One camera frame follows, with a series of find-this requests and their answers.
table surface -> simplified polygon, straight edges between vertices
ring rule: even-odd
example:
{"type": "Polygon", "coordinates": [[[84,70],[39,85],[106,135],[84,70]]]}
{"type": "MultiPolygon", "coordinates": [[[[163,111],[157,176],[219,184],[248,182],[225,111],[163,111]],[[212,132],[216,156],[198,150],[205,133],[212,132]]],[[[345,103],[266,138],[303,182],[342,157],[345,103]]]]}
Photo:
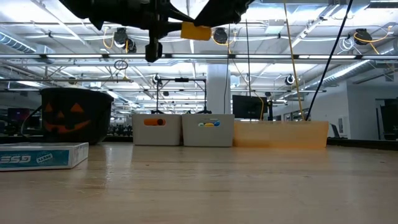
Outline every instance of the table surface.
{"type": "Polygon", "coordinates": [[[398,223],[398,152],[103,143],[0,173],[1,223],[398,223]]]}

white column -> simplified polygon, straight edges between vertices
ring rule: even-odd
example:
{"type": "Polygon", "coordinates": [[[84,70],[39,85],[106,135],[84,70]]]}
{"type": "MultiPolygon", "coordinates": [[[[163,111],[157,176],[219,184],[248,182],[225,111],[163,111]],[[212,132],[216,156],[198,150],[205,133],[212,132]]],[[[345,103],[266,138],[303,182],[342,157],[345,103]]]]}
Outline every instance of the white column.
{"type": "Polygon", "coordinates": [[[230,75],[227,65],[207,65],[207,110],[213,114],[231,113],[230,75]]]}

cardboard box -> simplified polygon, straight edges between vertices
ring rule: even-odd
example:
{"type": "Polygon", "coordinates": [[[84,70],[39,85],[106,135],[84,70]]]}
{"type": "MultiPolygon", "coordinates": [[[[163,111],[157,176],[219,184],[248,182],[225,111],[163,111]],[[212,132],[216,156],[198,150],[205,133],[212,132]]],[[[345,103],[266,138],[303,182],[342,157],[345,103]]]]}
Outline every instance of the cardboard box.
{"type": "Polygon", "coordinates": [[[0,144],[0,171],[71,169],[88,157],[88,143],[0,144]]]}

black pumpkin bucket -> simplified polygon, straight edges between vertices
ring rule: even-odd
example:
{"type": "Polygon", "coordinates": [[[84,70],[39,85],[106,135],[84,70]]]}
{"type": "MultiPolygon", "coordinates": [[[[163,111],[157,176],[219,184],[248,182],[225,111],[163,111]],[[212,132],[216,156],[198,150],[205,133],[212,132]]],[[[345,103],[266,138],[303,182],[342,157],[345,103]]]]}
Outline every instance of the black pumpkin bucket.
{"type": "Polygon", "coordinates": [[[46,88],[42,127],[47,142],[101,142],[108,133],[113,97],[79,88],[46,88]]]}

white plastic bin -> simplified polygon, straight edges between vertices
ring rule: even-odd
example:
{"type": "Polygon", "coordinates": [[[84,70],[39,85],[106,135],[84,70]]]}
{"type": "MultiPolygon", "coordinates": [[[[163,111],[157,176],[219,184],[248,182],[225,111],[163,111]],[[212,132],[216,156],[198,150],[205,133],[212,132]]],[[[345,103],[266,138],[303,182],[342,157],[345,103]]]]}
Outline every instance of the white plastic bin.
{"type": "Polygon", "coordinates": [[[179,114],[134,114],[132,140],[138,146],[178,146],[181,138],[179,114]]]}
{"type": "Polygon", "coordinates": [[[184,146],[231,147],[233,114],[183,114],[184,146]]]}

